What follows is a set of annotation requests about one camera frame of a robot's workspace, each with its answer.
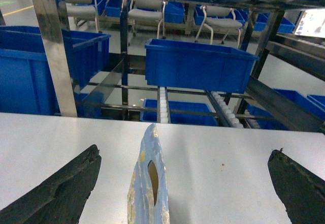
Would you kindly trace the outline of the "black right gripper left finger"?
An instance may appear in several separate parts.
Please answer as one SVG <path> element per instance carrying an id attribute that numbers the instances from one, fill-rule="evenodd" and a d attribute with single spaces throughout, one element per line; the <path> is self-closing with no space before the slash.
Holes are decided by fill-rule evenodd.
<path id="1" fill-rule="evenodd" d="M 93 144 L 1 210 L 1 223 L 78 223 L 93 191 L 102 158 Z"/>

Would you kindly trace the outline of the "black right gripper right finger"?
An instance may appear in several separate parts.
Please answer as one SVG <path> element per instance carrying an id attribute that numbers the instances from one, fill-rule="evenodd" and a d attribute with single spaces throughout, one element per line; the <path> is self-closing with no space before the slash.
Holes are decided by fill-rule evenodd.
<path id="1" fill-rule="evenodd" d="M 271 152 L 267 165 L 291 223 L 324 223 L 324 180 L 281 150 Z"/>

